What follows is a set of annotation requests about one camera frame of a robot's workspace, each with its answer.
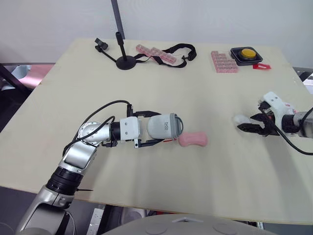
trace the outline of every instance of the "table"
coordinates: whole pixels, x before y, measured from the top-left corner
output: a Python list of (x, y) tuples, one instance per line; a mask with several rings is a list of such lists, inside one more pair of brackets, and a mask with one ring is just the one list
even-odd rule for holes
[[(120, 56), (115, 40), (108, 53)], [(169, 48), (173, 42), (125, 41)], [(98, 53), (93, 39), (78, 39), (58, 60), (0, 134), (0, 185), (38, 192), (61, 160), (81, 122), (98, 107), (125, 99), (134, 111), (175, 112), (185, 131), (205, 131), (206, 147), (176, 142), (134, 149), (132, 143), (100, 148), (76, 198), (99, 203), (171, 212), (211, 214), (241, 220), (312, 224), (313, 157), (291, 149), (281, 137), (239, 131), (236, 114), (257, 113), (257, 101), (273, 91), (297, 110), (313, 97), (280, 50), (257, 47), (269, 71), (240, 67), (215, 73), (210, 52), (241, 45), (194, 44), (198, 56), (183, 69), (154, 61), (119, 70)], [(126, 115), (126, 105), (106, 108), (93, 120)], [(313, 151), (313, 140), (292, 141)]]

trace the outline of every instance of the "yellow button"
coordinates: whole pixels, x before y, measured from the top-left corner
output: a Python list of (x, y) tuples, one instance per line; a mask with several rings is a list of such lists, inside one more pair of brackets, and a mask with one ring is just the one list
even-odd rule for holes
[(256, 56), (256, 53), (254, 50), (247, 49), (247, 48), (243, 49), (240, 53), (245, 58), (254, 58)]

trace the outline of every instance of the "white wall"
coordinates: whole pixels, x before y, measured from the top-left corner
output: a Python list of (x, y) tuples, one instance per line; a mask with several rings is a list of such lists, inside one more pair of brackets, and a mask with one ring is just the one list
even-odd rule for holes
[(53, 63), (78, 37), (114, 38), (110, 0), (0, 0), (0, 63)]
[[(270, 45), (313, 68), (313, 0), (119, 0), (128, 39)], [(1, 0), (0, 63), (55, 62), (77, 37), (114, 38), (110, 0)]]
[(313, 0), (119, 0), (125, 37), (280, 47), (313, 68)]

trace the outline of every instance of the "pink foam block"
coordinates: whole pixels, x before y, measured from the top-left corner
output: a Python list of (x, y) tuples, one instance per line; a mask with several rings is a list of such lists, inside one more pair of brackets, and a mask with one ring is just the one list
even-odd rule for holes
[(183, 147), (191, 144), (206, 146), (208, 143), (208, 139), (205, 132), (184, 132), (179, 136), (178, 142)]
[(238, 72), (238, 66), (236, 61), (233, 59), (227, 58), (225, 53), (219, 54), (218, 51), (211, 52), (212, 60), (218, 73), (231, 73), (231, 72)]
[(176, 62), (176, 57), (170, 55), (170, 54), (167, 54), (165, 53), (164, 51), (158, 49), (158, 48), (146, 48), (144, 47), (143, 45), (139, 44), (136, 46), (136, 50), (139, 52), (139, 53), (142, 53), (142, 54), (145, 54), (146, 56), (150, 57), (152, 55), (155, 55), (155, 56), (158, 56), (160, 57), (162, 60), (164, 61), (167, 61), (171, 64), (175, 63)]

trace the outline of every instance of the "black strap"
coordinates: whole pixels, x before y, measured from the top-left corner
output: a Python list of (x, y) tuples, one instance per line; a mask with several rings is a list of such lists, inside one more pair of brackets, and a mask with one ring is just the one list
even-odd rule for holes
[[(166, 50), (162, 50), (164, 51), (165, 53), (174, 53), (175, 51), (177, 51), (178, 49), (180, 48), (189, 48), (191, 51), (188, 53), (188, 57), (185, 57), (184, 55), (182, 56), (182, 59), (183, 59), (183, 62), (180, 64), (180, 65), (169, 65), (169, 64), (166, 64), (162, 61), (162, 59), (159, 57), (159, 56), (151, 56), (155, 59), (155, 61), (159, 64), (159, 65), (166, 65), (168, 67), (173, 67), (173, 68), (183, 68), (187, 65), (187, 62), (186, 60), (189, 60), (189, 61), (192, 61), (196, 56), (197, 56), (197, 53), (196, 53), (196, 49), (193, 45), (191, 44), (185, 44), (185, 43), (180, 43), (180, 44), (177, 44), (173, 47), (170, 47)], [(134, 58), (136, 59), (136, 62), (137, 63), (144, 63), (148, 60), (145, 60), (145, 61), (142, 61), (142, 60), (138, 60), (139, 58), (141, 57), (147, 57), (145, 54), (138, 54), (138, 55), (135, 55)]]

